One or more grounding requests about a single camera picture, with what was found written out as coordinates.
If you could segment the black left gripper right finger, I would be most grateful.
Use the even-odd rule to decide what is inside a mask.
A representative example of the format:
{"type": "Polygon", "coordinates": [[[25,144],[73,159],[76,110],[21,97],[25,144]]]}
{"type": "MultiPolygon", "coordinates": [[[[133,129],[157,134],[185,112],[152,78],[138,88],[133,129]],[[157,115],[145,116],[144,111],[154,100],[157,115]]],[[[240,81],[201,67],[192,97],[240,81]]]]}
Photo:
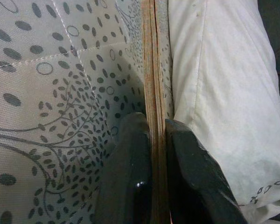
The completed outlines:
{"type": "Polygon", "coordinates": [[[172,223],[247,223],[219,164],[182,122],[166,120],[166,151],[172,223]]]}

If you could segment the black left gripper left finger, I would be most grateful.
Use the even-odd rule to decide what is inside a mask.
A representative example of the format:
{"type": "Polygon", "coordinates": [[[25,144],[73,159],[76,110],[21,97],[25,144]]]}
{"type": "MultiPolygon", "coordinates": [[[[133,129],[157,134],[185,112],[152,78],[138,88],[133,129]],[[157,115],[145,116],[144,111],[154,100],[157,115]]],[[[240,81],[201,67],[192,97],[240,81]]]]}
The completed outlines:
{"type": "Polygon", "coordinates": [[[126,115],[102,170],[96,224],[148,224],[152,207],[150,131],[141,112],[126,115]]]}

